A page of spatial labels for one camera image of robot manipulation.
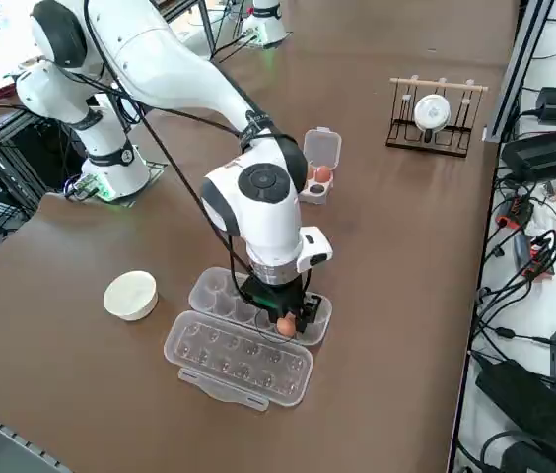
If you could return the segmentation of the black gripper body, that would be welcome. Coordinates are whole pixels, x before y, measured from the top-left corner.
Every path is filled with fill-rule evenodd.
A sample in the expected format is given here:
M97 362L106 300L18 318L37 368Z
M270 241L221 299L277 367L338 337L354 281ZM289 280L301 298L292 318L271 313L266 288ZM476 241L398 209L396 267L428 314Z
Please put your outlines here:
M276 309L282 318L288 314L297 316L305 296L302 276L282 285L261 283L249 276L240 285L240 289L246 301L266 312L270 308Z

